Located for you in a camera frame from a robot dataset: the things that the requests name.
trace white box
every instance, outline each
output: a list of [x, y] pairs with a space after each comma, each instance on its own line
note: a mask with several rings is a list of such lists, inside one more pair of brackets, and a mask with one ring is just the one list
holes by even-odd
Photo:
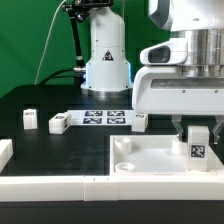
[[71, 114], [58, 113], [49, 121], [49, 132], [51, 134], [63, 134], [71, 125]]
[[148, 125], [148, 114], [136, 114], [132, 120], [132, 131], [145, 132]]
[[37, 110], [27, 109], [23, 111], [23, 127], [27, 129], [37, 129]]
[[188, 127], [188, 144], [209, 144], [209, 130], [206, 126]]
[[3, 139], [0, 141], [0, 172], [4, 169], [13, 155], [12, 140]]

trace black table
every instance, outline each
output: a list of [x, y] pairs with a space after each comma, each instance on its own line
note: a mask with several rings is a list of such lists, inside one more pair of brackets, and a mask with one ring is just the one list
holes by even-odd
[[[23, 130], [23, 110], [38, 110], [39, 128]], [[74, 86], [21, 86], [0, 99], [0, 138], [13, 139], [14, 156], [1, 176], [108, 175], [110, 135], [139, 134], [130, 126], [73, 126], [51, 135], [48, 121], [67, 110], [129, 110], [131, 97], [81, 96]], [[190, 117], [183, 124], [195, 122]], [[214, 126], [214, 118], [197, 124]], [[175, 134], [170, 116], [153, 116], [147, 134]], [[223, 138], [214, 151], [223, 161]], [[118, 201], [0, 203], [7, 223], [221, 223], [222, 201]]]

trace marker sticker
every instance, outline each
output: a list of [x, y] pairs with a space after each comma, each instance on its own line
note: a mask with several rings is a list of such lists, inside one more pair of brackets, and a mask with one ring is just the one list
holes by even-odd
[[102, 118], [84, 118], [83, 124], [101, 124]]
[[205, 145], [192, 145], [191, 146], [192, 158], [205, 158]]
[[103, 116], [103, 111], [86, 111], [85, 113], [86, 117], [102, 117]]
[[65, 117], [64, 116], [57, 116], [55, 119], [60, 119], [60, 120], [62, 120], [62, 119], [64, 119]]
[[107, 124], [126, 124], [125, 118], [107, 118]]
[[108, 117], [124, 117], [125, 116], [125, 112], [123, 110], [119, 111], [108, 111], [107, 112], [107, 116]]
[[103, 61], [114, 61], [112, 54], [108, 50], [107, 53], [105, 54]]

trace green screen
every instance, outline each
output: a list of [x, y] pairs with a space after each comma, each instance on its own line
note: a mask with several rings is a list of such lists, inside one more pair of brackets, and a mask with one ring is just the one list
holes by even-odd
[[[0, 1], [0, 97], [16, 86], [34, 84], [53, 15], [60, 0]], [[126, 24], [126, 57], [131, 63], [132, 79], [142, 67], [139, 54], [169, 38], [147, 16], [147, 0], [115, 0], [112, 10], [124, 14]], [[90, 58], [88, 19], [78, 24], [85, 61]], [[75, 66], [75, 49], [67, 13], [59, 10], [39, 82], [53, 72]], [[73, 80], [50, 81], [49, 84], [72, 84]]]

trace black cable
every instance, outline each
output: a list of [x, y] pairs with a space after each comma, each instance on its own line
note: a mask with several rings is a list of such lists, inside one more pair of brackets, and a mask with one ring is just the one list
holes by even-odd
[[55, 77], [51, 77], [48, 79], [51, 80], [51, 79], [63, 79], [63, 78], [75, 78], [76, 76], [75, 75], [63, 75], [63, 76], [55, 76]]
[[73, 68], [66, 68], [66, 69], [62, 69], [62, 70], [59, 70], [57, 72], [54, 72], [53, 74], [51, 74], [50, 76], [48, 76], [46, 79], [42, 80], [39, 85], [40, 86], [43, 86], [45, 85], [45, 83], [47, 83], [50, 79], [53, 79], [53, 78], [56, 78], [57, 75], [60, 75], [62, 73], [65, 73], [65, 72], [74, 72]]
[[66, 11], [69, 15], [71, 26], [72, 26], [72, 33], [75, 43], [75, 51], [76, 51], [76, 64], [78, 67], [85, 67], [85, 61], [82, 56], [81, 51], [81, 45], [80, 45], [80, 39], [79, 39], [79, 32], [77, 27], [77, 21], [76, 19], [77, 14], [75, 12], [75, 9], [72, 7], [72, 5], [64, 5], [63, 6], [64, 11]]

